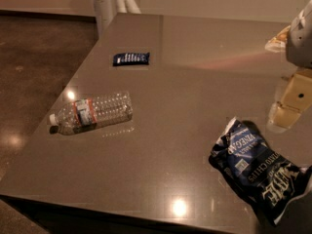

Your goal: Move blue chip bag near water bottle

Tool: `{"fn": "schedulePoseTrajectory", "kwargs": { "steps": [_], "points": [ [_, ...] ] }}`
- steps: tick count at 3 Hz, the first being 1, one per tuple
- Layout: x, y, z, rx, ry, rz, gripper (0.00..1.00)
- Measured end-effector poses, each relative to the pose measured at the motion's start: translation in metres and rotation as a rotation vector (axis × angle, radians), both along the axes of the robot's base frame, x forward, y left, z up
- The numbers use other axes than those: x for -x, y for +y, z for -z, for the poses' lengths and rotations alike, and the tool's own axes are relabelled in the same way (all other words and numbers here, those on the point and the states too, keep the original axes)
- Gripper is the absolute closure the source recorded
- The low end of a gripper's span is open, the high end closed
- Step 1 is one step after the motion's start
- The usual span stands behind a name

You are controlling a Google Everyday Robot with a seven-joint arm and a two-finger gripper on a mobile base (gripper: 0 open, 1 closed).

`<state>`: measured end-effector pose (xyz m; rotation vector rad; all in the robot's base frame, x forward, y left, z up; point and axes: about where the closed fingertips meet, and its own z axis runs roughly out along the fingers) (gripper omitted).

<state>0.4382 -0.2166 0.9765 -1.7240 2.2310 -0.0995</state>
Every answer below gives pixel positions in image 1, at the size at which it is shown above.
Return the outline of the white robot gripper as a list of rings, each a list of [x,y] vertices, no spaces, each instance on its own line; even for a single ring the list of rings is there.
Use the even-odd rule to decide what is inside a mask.
[[[264,46],[266,51],[283,53],[296,66],[312,67],[312,0],[300,11],[291,26],[282,29]],[[290,129],[312,105],[312,70],[298,69],[277,90],[267,121],[267,129],[281,134]]]

